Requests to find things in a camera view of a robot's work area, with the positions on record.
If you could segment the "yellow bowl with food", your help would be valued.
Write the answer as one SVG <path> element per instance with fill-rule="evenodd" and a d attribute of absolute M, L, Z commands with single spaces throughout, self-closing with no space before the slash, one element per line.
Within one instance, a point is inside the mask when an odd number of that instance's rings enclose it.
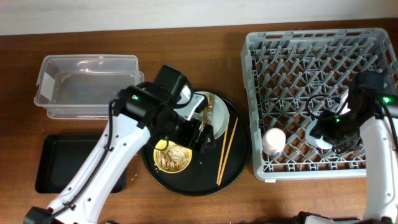
<path fill-rule="evenodd" d="M 192 160 L 192 150 L 172 141 L 160 140 L 154 149 L 154 162 L 158 170 L 175 174 L 186 169 Z"/>

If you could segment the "blue plastic cup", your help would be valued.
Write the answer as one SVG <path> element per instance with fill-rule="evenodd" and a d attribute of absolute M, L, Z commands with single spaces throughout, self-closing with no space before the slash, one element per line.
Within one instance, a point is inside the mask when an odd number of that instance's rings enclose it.
<path fill-rule="evenodd" d="M 332 149 L 332 145 L 326 141 L 323 140 L 323 136 L 320 136 L 319 138 L 313 137 L 310 135 L 310 132 L 314 129 L 315 125 L 317 124 L 317 119 L 314 119 L 307 127 L 307 130 L 305 132 L 305 139 L 309 143 L 309 145 L 313 147 L 318 147 L 320 149 L 324 150 L 329 150 Z"/>

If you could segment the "pink plastic cup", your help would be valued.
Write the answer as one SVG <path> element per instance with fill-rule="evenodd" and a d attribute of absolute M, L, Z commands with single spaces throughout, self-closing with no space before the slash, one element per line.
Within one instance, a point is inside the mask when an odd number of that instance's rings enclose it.
<path fill-rule="evenodd" d="M 283 130 L 270 128 L 262 137 L 263 151 L 269 156 L 274 156 L 284 150 L 285 141 L 286 135 Z"/>

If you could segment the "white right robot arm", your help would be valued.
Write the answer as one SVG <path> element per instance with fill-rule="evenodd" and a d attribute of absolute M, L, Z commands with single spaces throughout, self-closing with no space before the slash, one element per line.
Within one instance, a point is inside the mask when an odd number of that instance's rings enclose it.
<path fill-rule="evenodd" d="M 350 81 L 342 107 L 325 110 L 308 126 L 307 141 L 336 153 L 362 143 L 367 200 L 362 223 L 397 223 L 397 92 L 383 73 L 364 70 Z"/>

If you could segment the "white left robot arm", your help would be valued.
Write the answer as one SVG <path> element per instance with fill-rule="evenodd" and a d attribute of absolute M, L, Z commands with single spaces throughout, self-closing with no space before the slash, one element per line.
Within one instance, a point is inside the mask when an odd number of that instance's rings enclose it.
<path fill-rule="evenodd" d="M 148 142 L 166 139 L 203 152 L 212 148 L 213 129 L 201 127 L 193 114 L 208 104 L 206 95 L 188 85 L 156 86 L 149 82 L 122 89 L 109 104 L 109 119 L 95 148 L 74 178 L 47 208 L 32 207 L 24 223 L 96 223 L 112 188 L 125 168 Z"/>

